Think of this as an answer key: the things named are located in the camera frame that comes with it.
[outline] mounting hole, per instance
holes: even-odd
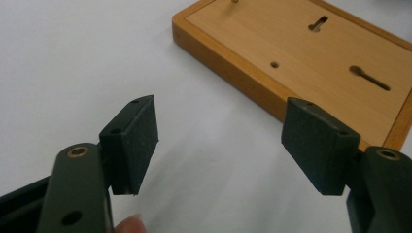
[[[276,62],[276,61],[272,61],[272,62],[270,62],[270,66],[273,67],[273,68],[279,68],[279,63]]]
[[[82,212],[74,211],[63,217],[61,224],[64,226],[73,225],[82,218]]]
[[[112,131],[110,131],[111,134],[120,134],[121,133],[121,129],[114,129]]]
[[[342,130],[342,131],[339,131],[338,134],[339,134],[339,135],[342,135],[342,136],[346,136],[346,135],[348,135],[349,133]]]
[[[76,147],[67,152],[67,156],[71,158],[82,157],[88,153],[88,147]]]
[[[389,160],[399,161],[401,159],[398,153],[391,150],[377,150],[376,153]]]

